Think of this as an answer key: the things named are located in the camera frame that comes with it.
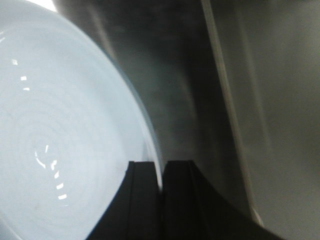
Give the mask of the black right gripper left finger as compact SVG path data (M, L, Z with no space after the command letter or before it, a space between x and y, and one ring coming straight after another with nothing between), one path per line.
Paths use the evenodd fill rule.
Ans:
M160 209L155 164L130 161L120 188L87 239L159 240Z

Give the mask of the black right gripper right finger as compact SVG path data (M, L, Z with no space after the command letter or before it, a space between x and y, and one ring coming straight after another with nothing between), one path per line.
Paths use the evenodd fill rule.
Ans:
M162 182L166 240L279 239L223 198L191 160L168 161Z

